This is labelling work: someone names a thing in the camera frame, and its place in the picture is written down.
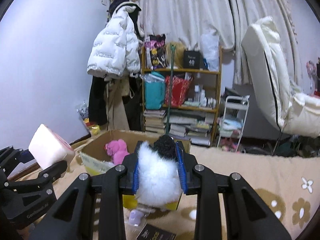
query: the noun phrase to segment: white rolling cart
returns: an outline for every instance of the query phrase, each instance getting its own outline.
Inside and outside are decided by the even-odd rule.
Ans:
[[[226,117],[227,108],[228,109],[245,111],[241,132],[239,134],[233,134],[233,132],[223,132],[223,131],[221,131],[221,126],[223,127],[224,120],[225,120],[225,117]],[[225,103],[225,106],[224,106],[223,118],[222,118],[222,120],[220,122],[219,139],[218,139],[217,147],[219,147],[219,143],[220,143],[221,137],[236,138],[236,139],[238,139],[238,144],[237,144],[237,147],[236,147],[236,151],[238,151],[238,147],[240,145],[240,140],[241,140],[242,134],[243,134],[245,120],[247,119],[248,109],[249,109],[249,97],[248,96],[247,97],[228,96],[226,98],[226,103]]]

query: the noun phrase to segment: white puffer jacket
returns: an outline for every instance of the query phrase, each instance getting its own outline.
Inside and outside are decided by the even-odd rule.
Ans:
[[[88,74],[111,80],[140,71],[139,42],[129,17],[129,13],[136,9],[133,4],[121,3],[94,40],[88,60]]]

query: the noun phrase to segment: white curtain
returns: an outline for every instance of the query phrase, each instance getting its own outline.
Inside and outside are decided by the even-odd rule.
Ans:
[[[231,0],[236,36],[235,84],[251,83],[247,59],[241,41],[248,25],[260,18],[272,16],[280,33],[289,76],[302,86],[301,61],[288,2],[286,0]]]
[[[145,35],[164,33],[167,41],[180,41],[199,49],[200,35],[216,30],[225,50],[235,46],[228,0],[140,0],[140,24]]]

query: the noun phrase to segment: black hat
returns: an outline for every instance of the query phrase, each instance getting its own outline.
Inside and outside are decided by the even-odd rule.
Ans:
[[[113,15],[113,12],[115,11],[115,9],[120,5],[122,4],[123,2],[129,2],[130,0],[114,0],[111,4],[110,4],[110,7],[109,7],[109,13],[110,13],[110,16]]]

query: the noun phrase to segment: wooden shelf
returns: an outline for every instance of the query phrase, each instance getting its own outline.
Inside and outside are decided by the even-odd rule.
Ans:
[[[148,68],[143,69],[143,73],[145,72],[151,72],[151,71],[156,71],[156,72],[170,72],[170,68],[157,68],[155,70],[151,70]],[[174,69],[174,72],[189,72],[189,73],[206,73],[206,74],[211,74],[211,75],[219,75],[220,72],[218,71],[209,71],[209,70],[204,70],[204,69],[192,69],[192,68],[179,68],[179,69]]]
[[[203,109],[195,106],[171,106],[171,108],[180,109],[180,110],[191,110],[191,111],[203,111],[208,113],[215,113],[217,109]]]

